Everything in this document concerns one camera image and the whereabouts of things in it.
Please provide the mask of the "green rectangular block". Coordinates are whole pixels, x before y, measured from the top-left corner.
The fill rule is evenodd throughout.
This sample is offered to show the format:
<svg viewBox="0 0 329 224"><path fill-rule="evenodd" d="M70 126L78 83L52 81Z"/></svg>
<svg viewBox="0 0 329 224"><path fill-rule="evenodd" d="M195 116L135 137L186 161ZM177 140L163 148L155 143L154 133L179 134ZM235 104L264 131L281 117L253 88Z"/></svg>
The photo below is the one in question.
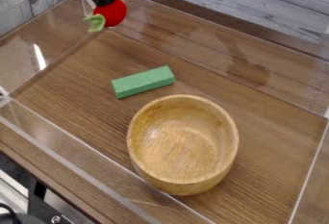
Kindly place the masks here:
<svg viewBox="0 0 329 224"><path fill-rule="evenodd" d="M175 82L175 75L167 65L112 80L115 97L126 98Z"/></svg>

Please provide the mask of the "black metal stand base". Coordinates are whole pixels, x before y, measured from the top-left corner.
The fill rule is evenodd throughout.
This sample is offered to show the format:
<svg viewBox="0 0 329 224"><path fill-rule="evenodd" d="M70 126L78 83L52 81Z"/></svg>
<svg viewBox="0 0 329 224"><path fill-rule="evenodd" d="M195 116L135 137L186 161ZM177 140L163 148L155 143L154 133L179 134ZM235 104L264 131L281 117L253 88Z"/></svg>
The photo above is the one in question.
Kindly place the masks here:
<svg viewBox="0 0 329 224"><path fill-rule="evenodd" d="M0 224L74 224L39 197L0 179Z"/></svg>

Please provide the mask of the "red plush strawberry green stem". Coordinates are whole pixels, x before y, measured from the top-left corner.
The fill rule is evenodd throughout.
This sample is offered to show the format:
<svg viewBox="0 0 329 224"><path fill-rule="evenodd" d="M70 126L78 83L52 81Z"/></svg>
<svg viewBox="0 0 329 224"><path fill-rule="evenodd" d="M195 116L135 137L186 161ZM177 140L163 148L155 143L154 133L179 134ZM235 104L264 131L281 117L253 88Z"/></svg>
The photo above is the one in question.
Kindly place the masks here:
<svg viewBox="0 0 329 224"><path fill-rule="evenodd" d="M88 32L100 32L104 28L115 27L127 15L127 7L122 0L115 0L106 6L98 6L92 15L83 21L88 23Z"/></svg>

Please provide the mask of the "wooden bowl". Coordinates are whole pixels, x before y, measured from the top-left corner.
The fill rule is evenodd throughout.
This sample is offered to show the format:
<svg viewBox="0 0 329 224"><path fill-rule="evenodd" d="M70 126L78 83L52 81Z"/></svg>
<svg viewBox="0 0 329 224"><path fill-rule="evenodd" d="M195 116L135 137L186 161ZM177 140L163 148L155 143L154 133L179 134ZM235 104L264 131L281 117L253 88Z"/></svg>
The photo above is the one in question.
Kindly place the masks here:
<svg viewBox="0 0 329 224"><path fill-rule="evenodd" d="M211 189L238 155L240 132L229 112L209 99L175 94L149 102L127 129L134 168L155 188L186 196Z"/></svg>

